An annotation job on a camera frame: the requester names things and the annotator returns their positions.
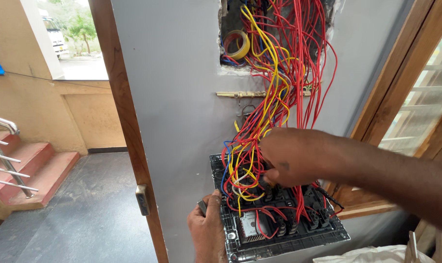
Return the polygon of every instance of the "wooden door frame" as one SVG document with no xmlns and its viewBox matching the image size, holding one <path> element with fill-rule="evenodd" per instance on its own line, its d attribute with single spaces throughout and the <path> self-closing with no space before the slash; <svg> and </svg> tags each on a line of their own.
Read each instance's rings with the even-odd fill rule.
<svg viewBox="0 0 442 263">
<path fill-rule="evenodd" d="M 351 138 L 379 145 L 441 38 L 442 0 L 415 0 Z M 427 142 L 427 145 L 430 144 L 427 149 L 431 150 L 434 160 L 442 160 L 442 152 L 438 155 L 442 150 L 442 131 L 435 132 L 437 128 L 442 128 L 440 123 L 432 132 L 432 140 Z M 370 197 L 371 194 L 362 190 L 352 193 L 349 186 L 330 184 L 328 190 L 338 201 L 356 197 L 357 194 L 369 200 L 368 203 L 348 207 L 339 216 L 341 219 L 397 209 L 381 197 Z"/>
<path fill-rule="evenodd" d="M 129 150 L 130 161 L 135 174 L 136 184 L 147 184 L 147 198 L 150 215 L 146 217 L 149 232 L 153 240 L 159 263 L 168 263 L 163 230 L 159 221 L 158 210 L 149 176 L 145 150 L 143 148 L 140 127 L 130 91 L 129 78 L 125 69 L 124 57 L 120 46 L 119 34 L 115 23 L 111 0 L 88 0 L 93 16 L 96 33 L 106 65 L 109 84 L 119 115 L 120 124 Z"/>
</svg>

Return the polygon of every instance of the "door latch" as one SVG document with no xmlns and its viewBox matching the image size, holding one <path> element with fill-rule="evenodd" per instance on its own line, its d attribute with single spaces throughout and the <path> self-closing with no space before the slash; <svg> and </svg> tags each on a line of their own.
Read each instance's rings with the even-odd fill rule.
<svg viewBox="0 0 442 263">
<path fill-rule="evenodd" d="M 149 206 L 148 206 L 148 198 L 146 196 L 146 184 L 139 184 L 136 186 L 136 200 L 138 202 L 138 206 L 140 206 L 140 211 L 142 212 L 142 216 L 149 216 Z"/>
</svg>

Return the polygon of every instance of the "floor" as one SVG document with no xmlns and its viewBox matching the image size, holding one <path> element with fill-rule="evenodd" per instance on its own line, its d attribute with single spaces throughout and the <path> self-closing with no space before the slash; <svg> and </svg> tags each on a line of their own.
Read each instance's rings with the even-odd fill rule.
<svg viewBox="0 0 442 263">
<path fill-rule="evenodd" d="M 127 152 L 85 156 L 49 205 L 0 226 L 0 263 L 156 263 Z"/>
<path fill-rule="evenodd" d="M 72 57 L 61 55 L 60 66 L 64 71 L 64 80 L 107 81 L 106 66 L 101 53 L 89 56 Z"/>
</svg>

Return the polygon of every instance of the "yellow insulation tape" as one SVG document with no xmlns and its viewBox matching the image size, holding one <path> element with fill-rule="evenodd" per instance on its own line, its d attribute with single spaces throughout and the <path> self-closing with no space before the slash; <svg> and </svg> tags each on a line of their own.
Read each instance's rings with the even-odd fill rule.
<svg viewBox="0 0 442 263">
<path fill-rule="evenodd" d="M 242 38 L 242 46 L 239 48 L 238 51 L 236 51 L 234 53 L 228 53 L 229 44 L 237 38 Z M 241 30 L 233 30 L 233 31 L 229 32 L 224 37 L 223 44 L 224 44 L 224 51 L 226 52 L 226 55 L 230 56 L 234 60 L 239 60 L 239 59 L 245 57 L 245 55 L 247 55 L 247 53 L 249 52 L 249 49 L 250 49 L 250 40 L 247 37 L 247 34 Z"/>
</svg>

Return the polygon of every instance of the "red step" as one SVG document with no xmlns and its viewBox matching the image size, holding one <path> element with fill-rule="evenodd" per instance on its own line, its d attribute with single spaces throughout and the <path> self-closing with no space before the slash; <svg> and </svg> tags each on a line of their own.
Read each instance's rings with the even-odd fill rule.
<svg viewBox="0 0 442 263">
<path fill-rule="evenodd" d="M 0 144 L 0 149 L 4 152 L 5 156 L 9 156 L 21 143 L 18 135 L 12 135 L 7 131 L 0 131 L 0 141 L 8 143 L 8 145 Z"/>
<path fill-rule="evenodd" d="M 31 176 L 30 178 L 21 178 L 26 186 L 29 186 L 28 181 L 32 179 L 36 171 L 41 168 L 54 153 L 55 151 L 50 143 L 31 143 L 21 145 L 16 151 L 8 156 L 21 160 L 21 163 L 11 163 L 17 172 Z M 0 164 L 0 168 L 5 169 L 3 164 Z M 17 183 L 10 174 L 4 172 L 0 172 L 0 180 L 15 184 Z M 0 200 L 2 200 L 4 204 L 19 192 L 23 194 L 18 187 L 0 183 Z"/>
<path fill-rule="evenodd" d="M 33 192 L 35 196 L 29 199 L 26 199 L 25 194 L 20 192 L 5 204 L 10 206 L 12 210 L 45 207 L 79 157 L 77 152 L 56 153 L 27 184 L 29 187 L 39 189 L 39 192 Z"/>
</svg>

